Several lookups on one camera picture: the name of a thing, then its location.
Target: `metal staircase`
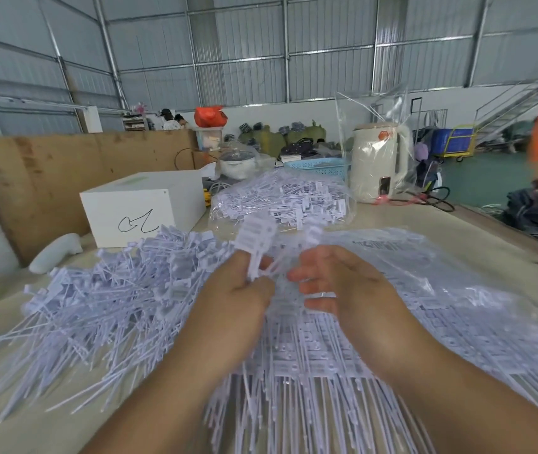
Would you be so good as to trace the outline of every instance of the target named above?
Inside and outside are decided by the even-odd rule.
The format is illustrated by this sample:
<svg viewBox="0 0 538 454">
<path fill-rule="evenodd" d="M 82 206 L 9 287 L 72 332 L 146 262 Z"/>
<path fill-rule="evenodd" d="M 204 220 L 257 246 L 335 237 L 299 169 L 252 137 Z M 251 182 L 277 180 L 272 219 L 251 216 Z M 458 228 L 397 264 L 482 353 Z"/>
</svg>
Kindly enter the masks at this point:
<svg viewBox="0 0 538 454">
<path fill-rule="evenodd" d="M 477 109 L 475 113 L 476 145 L 495 138 L 503 129 L 518 121 L 538 105 L 538 82 L 530 83 L 521 90 L 513 92 L 516 87 L 517 85 L 510 87 Z"/>
</svg>

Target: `plastic container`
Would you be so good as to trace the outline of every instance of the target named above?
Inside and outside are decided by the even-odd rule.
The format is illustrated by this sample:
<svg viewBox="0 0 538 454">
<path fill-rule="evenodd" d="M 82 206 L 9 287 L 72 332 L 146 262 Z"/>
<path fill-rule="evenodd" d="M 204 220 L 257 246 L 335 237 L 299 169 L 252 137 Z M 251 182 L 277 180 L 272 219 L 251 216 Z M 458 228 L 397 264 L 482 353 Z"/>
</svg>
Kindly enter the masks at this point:
<svg viewBox="0 0 538 454">
<path fill-rule="evenodd" d="M 223 128 L 210 127 L 193 129 L 197 137 L 197 147 L 200 151 L 214 151 L 219 149 L 219 144 L 223 141 Z"/>
<path fill-rule="evenodd" d="M 323 157 L 319 159 L 301 159 L 284 164 L 298 170 L 308 171 L 320 175 L 336 175 L 345 179 L 347 173 L 345 162 L 337 157 Z"/>
<path fill-rule="evenodd" d="M 431 154 L 463 153 L 469 151 L 473 129 L 437 129 L 431 139 Z"/>
</svg>

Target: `white box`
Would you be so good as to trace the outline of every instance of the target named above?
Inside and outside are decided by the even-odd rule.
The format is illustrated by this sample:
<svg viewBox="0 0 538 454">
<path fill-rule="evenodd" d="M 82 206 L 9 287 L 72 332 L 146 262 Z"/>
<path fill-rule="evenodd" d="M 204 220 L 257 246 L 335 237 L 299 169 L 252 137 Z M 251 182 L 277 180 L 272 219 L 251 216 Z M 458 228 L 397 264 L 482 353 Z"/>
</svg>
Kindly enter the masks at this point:
<svg viewBox="0 0 538 454">
<path fill-rule="evenodd" d="M 206 204 L 199 171 L 140 172 L 80 193 L 97 247 L 125 247 L 159 226 L 189 232 Z"/>
</svg>

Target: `corrugated metal wall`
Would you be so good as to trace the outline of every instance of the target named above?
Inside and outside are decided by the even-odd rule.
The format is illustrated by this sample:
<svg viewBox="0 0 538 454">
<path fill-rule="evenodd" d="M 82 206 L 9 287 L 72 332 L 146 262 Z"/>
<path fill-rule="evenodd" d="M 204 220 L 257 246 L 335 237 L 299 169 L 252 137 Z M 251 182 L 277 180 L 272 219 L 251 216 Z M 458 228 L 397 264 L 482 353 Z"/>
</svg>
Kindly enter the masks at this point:
<svg viewBox="0 0 538 454">
<path fill-rule="evenodd" d="M 186 111 L 538 79 L 538 0 L 100 1 L 115 67 L 94 0 L 0 0 L 0 95 Z M 0 102 L 0 130 L 79 126 Z"/>
<path fill-rule="evenodd" d="M 0 96 L 120 107 L 93 0 L 0 0 Z M 80 130 L 74 108 L 0 100 L 3 135 Z"/>
<path fill-rule="evenodd" d="M 285 1 L 103 0 L 127 98 L 186 110 L 538 79 L 538 0 L 489 0 L 474 74 L 485 0 Z"/>
</svg>

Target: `white cloth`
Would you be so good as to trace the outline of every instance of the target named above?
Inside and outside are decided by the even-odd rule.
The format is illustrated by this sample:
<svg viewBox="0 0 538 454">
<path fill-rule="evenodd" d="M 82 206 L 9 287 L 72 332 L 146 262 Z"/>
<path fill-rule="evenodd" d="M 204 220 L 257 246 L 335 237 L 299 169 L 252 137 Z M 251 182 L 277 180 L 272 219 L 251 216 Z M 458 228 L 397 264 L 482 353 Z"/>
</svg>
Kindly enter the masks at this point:
<svg viewBox="0 0 538 454">
<path fill-rule="evenodd" d="M 164 121 L 164 126 L 162 127 L 165 131 L 174 131 L 176 129 L 181 129 L 181 125 L 175 120 Z"/>
</svg>

